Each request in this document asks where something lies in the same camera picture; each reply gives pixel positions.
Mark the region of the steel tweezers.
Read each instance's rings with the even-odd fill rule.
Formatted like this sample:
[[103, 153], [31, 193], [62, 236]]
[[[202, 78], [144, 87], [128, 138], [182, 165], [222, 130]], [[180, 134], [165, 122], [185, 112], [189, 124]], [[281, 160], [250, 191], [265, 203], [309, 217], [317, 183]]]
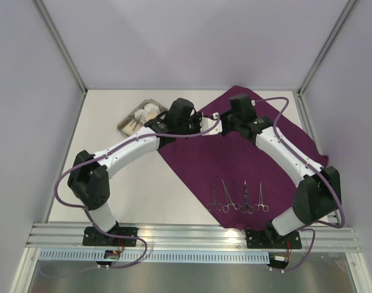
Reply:
[[132, 128], [132, 131], [135, 131], [135, 129], [138, 127], [141, 118], [142, 118], [142, 117], [140, 116], [140, 117], [137, 117], [137, 118], [135, 119], [135, 124], [134, 124], [134, 126], [133, 126], [133, 128]]

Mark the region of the clear packet beige gauze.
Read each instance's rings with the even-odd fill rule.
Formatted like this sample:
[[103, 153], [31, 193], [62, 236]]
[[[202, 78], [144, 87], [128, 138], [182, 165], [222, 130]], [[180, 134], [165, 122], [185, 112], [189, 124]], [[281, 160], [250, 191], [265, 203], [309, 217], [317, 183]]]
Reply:
[[135, 132], [137, 132], [138, 130], [140, 130], [141, 126], [142, 126], [142, 123], [140, 122], [138, 127], [135, 129], [135, 131], [132, 131], [132, 128], [135, 124], [135, 121], [130, 121], [127, 125], [125, 125], [124, 127], [121, 128], [121, 133], [123, 133], [125, 136], [131, 136], [133, 135]]
[[149, 121], [149, 120], [151, 120], [151, 119], [156, 118], [158, 115], [159, 115], [159, 112], [150, 111], [150, 112], [146, 115], [145, 120], [146, 120], [146, 121]]

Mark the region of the white gauze pad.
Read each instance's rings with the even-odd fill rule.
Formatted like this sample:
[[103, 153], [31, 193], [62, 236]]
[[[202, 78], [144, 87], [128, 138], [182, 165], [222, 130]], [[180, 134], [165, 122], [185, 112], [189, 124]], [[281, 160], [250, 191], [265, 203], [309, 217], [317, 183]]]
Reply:
[[144, 110], [144, 109], [138, 109], [137, 111], [135, 111], [134, 113], [134, 117], [137, 118], [137, 117], [142, 117], [141, 119], [143, 119], [145, 116], [147, 115], [147, 112]]
[[148, 103], [144, 106], [144, 110], [149, 113], [149, 112], [154, 112], [154, 113], [160, 113], [160, 107], [157, 104], [154, 103]]

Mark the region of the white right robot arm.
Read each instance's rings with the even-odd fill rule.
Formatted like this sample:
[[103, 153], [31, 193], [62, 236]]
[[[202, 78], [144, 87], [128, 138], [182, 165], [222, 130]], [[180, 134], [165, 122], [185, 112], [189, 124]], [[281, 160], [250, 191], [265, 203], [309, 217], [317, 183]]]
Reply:
[[288, 235], [314, 223], [333, 211], [343, 213], [339, 171], [323, 167], [291, 143], [278, 128], [278, 119], [259, 117], [258, 101], [239, 94], [229, 99], [230, 110], [221, 114], [222, 135], [238, 132], [266, 153], [289, 176], [296, 194], [291, 207], [272, 219], [266, 229], [266, 242], [272, 247], [284, 244]]

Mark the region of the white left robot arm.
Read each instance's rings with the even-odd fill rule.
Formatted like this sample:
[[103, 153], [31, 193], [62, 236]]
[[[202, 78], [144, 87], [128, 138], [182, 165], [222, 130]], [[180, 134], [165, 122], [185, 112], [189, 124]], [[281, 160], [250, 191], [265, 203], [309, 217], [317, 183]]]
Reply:
[[190, 101], [178, 98], [169, 110], [145, 117], [144, 125], [120, 143], [96, 153], [83, 150], [76, 155], [68, 172], [67, 186], [82, 203], [102, 243], [111, 245], [119, 235], [119, 223], [108, 203], [112, 177], [140, 157], [176, 139], [208, 134], [218, 121], [217, 116], [208, 118], [197, 112]]

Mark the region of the black handled scissors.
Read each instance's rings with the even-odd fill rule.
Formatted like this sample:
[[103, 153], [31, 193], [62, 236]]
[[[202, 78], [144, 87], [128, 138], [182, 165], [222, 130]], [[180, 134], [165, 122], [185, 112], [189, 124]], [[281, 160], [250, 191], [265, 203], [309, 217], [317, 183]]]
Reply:
[[253, 214], [254, 209], [249, 204], [249, 197], [248, 197], [248, 190], [247, 190], [247, 182], [244, 181], [244, 204], [240, 207], [240, 211], [243, 214]]

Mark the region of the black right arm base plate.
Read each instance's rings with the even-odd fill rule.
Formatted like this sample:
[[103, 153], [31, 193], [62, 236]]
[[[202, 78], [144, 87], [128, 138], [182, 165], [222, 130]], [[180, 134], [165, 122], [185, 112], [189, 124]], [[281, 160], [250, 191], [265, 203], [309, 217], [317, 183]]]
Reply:
[[281, 236], [273, 230], [256, 231], [244, 230], [247, 248], [286, 249], [299, 250], [302, 248], [301, 238], [298, 231], [292, 231]]

